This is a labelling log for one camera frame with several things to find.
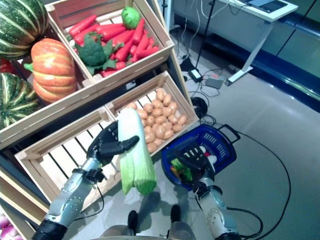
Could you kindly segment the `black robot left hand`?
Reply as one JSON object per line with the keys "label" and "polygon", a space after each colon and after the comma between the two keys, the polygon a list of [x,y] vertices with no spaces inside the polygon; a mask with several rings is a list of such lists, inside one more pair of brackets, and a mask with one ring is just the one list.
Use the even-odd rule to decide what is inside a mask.
{"label": "black robot left hand", "polygon": [[115,155],[132,149],[140,138],[137,135],[126,140],[118,139],[118,122],[114,121],[105,127],[87,149],[86,158],[99,161],[103,166],[109,164]]}

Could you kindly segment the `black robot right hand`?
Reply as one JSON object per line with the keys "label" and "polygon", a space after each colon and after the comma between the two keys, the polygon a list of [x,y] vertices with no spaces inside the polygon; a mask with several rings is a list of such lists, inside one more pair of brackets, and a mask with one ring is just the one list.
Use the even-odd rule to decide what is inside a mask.
{"label": "black robot right hand", "polygon": [[177,172],[183,180],[188,182],[201,178],[215,179],[215,169],[199,145],[185,146],[175,151],[181,167]]}

